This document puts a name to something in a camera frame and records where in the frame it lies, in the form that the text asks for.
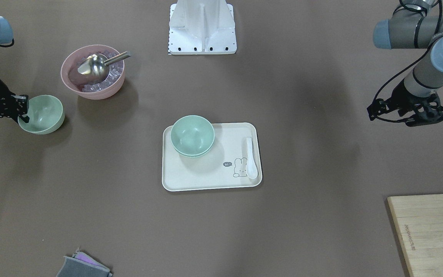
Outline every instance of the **white tray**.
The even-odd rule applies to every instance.
[[[262,181],[261,158],[257,132],[250,123],[213,124],[215,142],[199,158],[184,157],[175,151],[170,133],[163,132],[162,184],[168,191],[255,187]],[[246,174],[246,137],[253,138],[257,178]]]

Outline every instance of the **brown table surface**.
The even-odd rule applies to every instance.
[[[217,56],[167,55],[173,3],[0,1],[0,78],[66,112],[49,135],[0,119],[0,277],[54,276],[77,247],[117,277],[405,275],[386,199],[443,193],[443,122],[368,119],[424,52],[373,45],[398,2],[232,0],[238,51]],[[106,100],[60,80],[90,44],[134,54]],[[262,184],[166,191],[162,132],[187,114],[255,125]]]

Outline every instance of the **gray cloth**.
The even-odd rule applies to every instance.
[[[65,263],[56,277],[112,277],[106,267],[92,265],[84,261],[65,257]]]

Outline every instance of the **white ceramic spoon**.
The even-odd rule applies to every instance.
[[[257,167],[255,166],[254,154],[253,154],[253,146],[252,146],[252,137],[246,138],[247,141],[247,176],[250,179],[257,178]]]

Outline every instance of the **metal ice scoop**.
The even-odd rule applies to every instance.
[[[109,76],[109,65],[122,61],[130,56],[129,51],[109,59],[102,54],[90,55],[88,58],[85,58],[80,65],[70,70],[68,74],[69,80],[77,86],[98,84]]]

